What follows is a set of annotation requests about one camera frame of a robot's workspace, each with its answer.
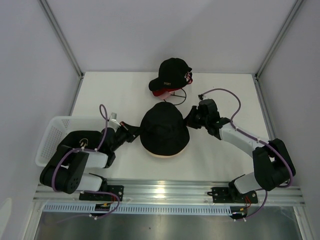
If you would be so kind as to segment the red baseball cap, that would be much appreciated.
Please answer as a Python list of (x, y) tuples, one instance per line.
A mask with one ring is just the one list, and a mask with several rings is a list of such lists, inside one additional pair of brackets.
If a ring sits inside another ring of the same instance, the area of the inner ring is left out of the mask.
[(157, 77), (156, 79), (150, 81), (148, 88), (155, 97), (158, 97), (162, 100), (169, 97), (175, 91), (182, 90), (187, 85), (192, 84), (193, 74), (187, 72), (183, 77), (172, 77), (169, 80), (161, 79)]

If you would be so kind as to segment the black sport baseball cap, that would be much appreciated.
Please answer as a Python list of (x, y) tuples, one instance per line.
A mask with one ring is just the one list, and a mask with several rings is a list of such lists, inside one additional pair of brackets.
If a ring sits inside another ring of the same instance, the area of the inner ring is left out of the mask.
[(169, 58), (163, 61), (158, 70), (158, 77), (151, 80), (148, 84), (150, 91), (162, 89), (181, 89), (190, 80), (188, 75), (192, 73), (192, 68), (181, 58)]

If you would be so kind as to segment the beige black reversible bucket hat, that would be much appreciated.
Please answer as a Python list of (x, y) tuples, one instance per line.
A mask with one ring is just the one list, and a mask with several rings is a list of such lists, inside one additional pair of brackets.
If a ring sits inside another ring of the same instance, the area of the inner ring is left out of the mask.
[(144, 130), (140, 134), (140, 142), (148, 151), (157, 155), (174, 155), (185, 148), (190, 141), (186, 127), (176, 130)]

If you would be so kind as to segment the black wire hat stand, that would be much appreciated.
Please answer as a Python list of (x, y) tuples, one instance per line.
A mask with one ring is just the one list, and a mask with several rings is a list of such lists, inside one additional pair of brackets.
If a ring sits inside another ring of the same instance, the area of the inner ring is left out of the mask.
[(184, 89), (179, 89), (172, 91), (169, 95), (163, 100), (164, 102), (171, 103), (174, 106), (182, 105), (187, 99), (187, 93)]

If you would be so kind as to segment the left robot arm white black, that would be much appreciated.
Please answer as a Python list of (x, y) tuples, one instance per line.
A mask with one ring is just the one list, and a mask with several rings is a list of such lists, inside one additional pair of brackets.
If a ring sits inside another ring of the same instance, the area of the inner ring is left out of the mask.
[(89, 186), (82, 187), (85, 169), (107, 169), (113, 164), (115, 151), (125, 142), (133, 142), (142, 128), (120, 122), (116, 129), (106, 126), (101, 131), (76, 130), (69, 133), (56, 147), (55, 153), (42, 170), (39, 181), (55, 192), (72, 194), (90, 191), (96, 200), (107, 197), (108, 187), (103, 178), (89, 174)]

